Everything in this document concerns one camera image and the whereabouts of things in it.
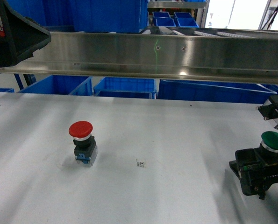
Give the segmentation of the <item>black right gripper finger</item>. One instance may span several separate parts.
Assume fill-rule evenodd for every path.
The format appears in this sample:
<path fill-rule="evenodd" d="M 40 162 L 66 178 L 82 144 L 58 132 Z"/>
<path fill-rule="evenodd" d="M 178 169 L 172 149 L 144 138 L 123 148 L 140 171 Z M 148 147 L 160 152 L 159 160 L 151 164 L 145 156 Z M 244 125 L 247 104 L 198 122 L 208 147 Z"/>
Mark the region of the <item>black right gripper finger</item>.
<path fill-rule="evenodd" d="M 274 128 L 278 129 L 278 95 L 270 96 L 257 110 L 264 120 L 273 120 L 276 123 Z"/>
<path fill-rule="evenodd" d="M 235 160 L 230 161 L 229 166 L 246 196 L 259 195 L 264 200 L 266 191 L 278 183 L 278 152 L 270 152 L 264 147 L 237 150 Z"/>

